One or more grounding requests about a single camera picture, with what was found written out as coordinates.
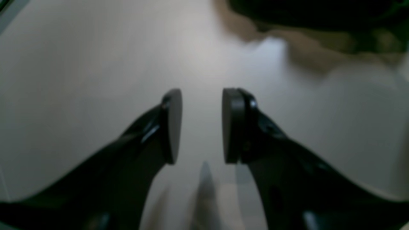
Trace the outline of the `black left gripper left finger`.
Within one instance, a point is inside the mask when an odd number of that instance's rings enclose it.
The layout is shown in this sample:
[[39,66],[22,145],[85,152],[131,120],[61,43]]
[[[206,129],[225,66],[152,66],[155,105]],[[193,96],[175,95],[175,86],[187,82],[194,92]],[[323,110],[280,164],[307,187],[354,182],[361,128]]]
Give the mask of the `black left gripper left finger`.
[[182,92],[171,89],[47,189],[1,203],[1,224],[18,230],[138,230],[152,182],[178,159],[181,120]]

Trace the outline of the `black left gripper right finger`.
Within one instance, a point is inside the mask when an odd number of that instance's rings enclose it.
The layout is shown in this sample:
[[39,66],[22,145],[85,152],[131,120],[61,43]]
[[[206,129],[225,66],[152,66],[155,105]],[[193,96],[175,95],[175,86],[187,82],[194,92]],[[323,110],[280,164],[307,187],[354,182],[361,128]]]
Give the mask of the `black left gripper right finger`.
[[222,91],[227,164],[248,166],[270,230],[400,230],[408,202],[374,195],[288,137],[243,88]]

